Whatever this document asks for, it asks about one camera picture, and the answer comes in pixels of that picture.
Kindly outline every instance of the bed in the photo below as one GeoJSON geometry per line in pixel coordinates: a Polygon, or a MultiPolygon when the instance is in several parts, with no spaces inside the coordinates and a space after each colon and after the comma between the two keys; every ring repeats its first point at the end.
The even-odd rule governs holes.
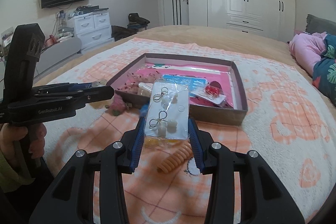
{"type": "MultiPolygon", "coordinates": [[[[46,85],[57,76],[77,66],[88,58],[115,46],[121,45],[133,37],[166,42],[176,42],[181,44],[196,43],[199,46],[213,47],[230,52],[240,52],[243,54],[262,56],[264,58],[272,59],[295,67],[298,72],[307,79],[308,82],[312,82],[311,77],[295,62],[295,59],[290,55],[289,48],[286,43],[229,29],[181,25],[163,26],[149,29],[134,36],[127,37],[115,43],[98,48],[92,52],[88,52],[82,57],[70,61],[62,68],[59,68],[57,71],[39,80],[35,86],[46,85]]],[[[335,106],[327,97],[323,96],[322,94],[320,95],[332,113],[333,117],[336,118],[335,106]]]]}

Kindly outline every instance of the cable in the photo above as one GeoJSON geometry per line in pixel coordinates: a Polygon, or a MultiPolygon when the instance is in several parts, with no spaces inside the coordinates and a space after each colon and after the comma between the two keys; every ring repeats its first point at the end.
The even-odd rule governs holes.
{"type": "Polygon", "coordinates": [[[61,8],[61,7],[57,7],[57,8],[58,8],[58,9],[61,9],[61,10],[67,10],[67,9],[70,9],[71,5],[72,5],[72,3],[70,3],[70,6],[67,7],[67,8],[61,8]]]}

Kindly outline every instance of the door handle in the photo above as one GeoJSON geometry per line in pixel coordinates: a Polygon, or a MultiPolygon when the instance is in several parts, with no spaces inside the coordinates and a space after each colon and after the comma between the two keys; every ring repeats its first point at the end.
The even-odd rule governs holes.
{"type": "Polygon", "coordinates": [[[101,34],[95,35],[94,37],[92,37],[93,40],[98,40],[99,38],[101,38],[101,34]]]}

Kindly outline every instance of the plastic bag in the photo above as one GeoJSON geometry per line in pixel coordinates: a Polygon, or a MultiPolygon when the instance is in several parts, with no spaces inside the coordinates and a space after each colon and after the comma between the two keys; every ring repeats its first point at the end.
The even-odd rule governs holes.
{"type": "Polygon", "coordinates": [[[146,117],[146,136],[186,140],[188,138],[189,88],[188,85],[167,83],[157,79],[153,84],[146,117]]]}

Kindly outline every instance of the red object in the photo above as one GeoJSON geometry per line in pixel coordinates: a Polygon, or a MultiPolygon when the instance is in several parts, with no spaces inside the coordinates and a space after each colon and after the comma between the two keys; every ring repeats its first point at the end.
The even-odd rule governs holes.
{"type": "Polygon", "coordinates": [[[205,91],[207,93],[209,93],[210,95],[214,96],[214,97],[218,97],[220,95],[220,93],[221,93],[220,89],[218,89],[218,88],[216,88],[214,86],[211,86],[211,85],[207,85],[205,87],[205,91]]]}

